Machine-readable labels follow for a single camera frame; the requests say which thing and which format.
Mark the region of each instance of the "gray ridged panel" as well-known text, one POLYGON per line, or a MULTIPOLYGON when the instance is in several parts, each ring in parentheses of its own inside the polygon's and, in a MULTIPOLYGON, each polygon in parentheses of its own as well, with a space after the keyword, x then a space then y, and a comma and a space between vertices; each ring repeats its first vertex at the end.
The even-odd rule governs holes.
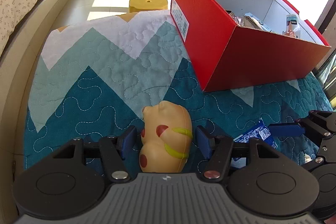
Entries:
POLYGON ((235 205, 219 184, 202 182, 196 174, 138 174, 112 186, 92 210, 67 220, 41 220, 23 215, 16 224, 317 224, 311 215, 269 220, 235 205))

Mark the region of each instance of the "box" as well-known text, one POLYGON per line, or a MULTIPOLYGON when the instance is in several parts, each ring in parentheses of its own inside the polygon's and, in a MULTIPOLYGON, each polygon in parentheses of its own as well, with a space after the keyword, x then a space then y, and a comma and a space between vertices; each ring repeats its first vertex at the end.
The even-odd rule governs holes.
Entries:
POLYGON ((171 3, 172 18, 205 92, 305 77, 330 46, 307 20, 299 19, 301 39, 281 35, 288 14, 298 16, 299 11, 287 0, 171 3), (226 10, 236 16, 252 13, 276 33, 239 26, 226 10))

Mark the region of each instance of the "yellow plastic stool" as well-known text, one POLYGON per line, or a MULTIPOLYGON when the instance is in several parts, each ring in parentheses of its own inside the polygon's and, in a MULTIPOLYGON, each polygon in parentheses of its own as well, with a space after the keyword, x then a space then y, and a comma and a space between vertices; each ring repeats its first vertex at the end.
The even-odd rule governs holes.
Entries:
POLYGON ((168 10, 167 0, 129 0, 128 12, 168 10))

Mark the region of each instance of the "silver bolt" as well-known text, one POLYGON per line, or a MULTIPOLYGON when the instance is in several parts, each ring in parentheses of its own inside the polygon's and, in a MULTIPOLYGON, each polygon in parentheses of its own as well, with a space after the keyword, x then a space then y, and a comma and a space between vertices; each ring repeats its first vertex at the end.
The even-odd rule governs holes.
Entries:
POLYGON ((221 174, 218 171, 208 170, 203 174, 207 179, 218 179, 221 174))
POLYGON ((315 162, 318 163, 318 164, 321 163, 322 161, 323 161, 322 157, 318 157, 318 158, 315 159, 315 162))
POLYGON ((128 177, 128 173, 125 171, 115 171, 112 173, 112 178, 114 179, 126 179, 128 177))

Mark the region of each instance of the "quilted bedspread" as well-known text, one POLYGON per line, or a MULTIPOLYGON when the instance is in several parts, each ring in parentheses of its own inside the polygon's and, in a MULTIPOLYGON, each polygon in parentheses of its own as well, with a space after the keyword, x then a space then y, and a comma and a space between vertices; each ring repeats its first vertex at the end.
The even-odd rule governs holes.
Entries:
MULTIPOLYGON (((332 110, 313 74, 304 79, 203 93, 169 11, 112 16, 54 30, 41 53, 29 96, 24 135, 25 167, 74 137, 97 141, 144 127, 142 107, 168 100, 184 106, 193 129, 243 134, 293 122, 309 110, 332 110)), ((298 164, 314 159, 317 147, 305 136, 275 138, 298 164)), ((140 172, 141 140, 127 155, 131 175, 140 172)), ((99 169, 97 160, 88 165, 99 169)), ((193 140, 184 172, 200 172, 206 161, 193 140)))

